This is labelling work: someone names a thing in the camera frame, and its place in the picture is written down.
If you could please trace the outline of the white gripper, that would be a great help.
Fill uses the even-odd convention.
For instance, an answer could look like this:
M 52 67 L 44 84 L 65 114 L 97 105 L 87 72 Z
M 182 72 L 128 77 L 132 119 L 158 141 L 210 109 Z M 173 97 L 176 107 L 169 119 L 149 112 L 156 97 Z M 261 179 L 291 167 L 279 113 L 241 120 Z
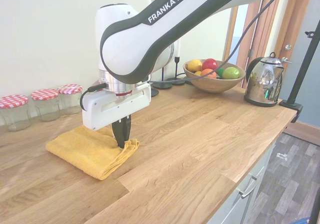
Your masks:
M 83 99 L 82 122 L 94 131 L 112 124 L 117 145 L 123 149 L 130 137 L 130 115 L 149 106 L 150 101 L 151 87 L 148 83 L 135 87 L 132 93 L 124 98 L 117 98 L 116 94 L 110 91 L 87 94 Z

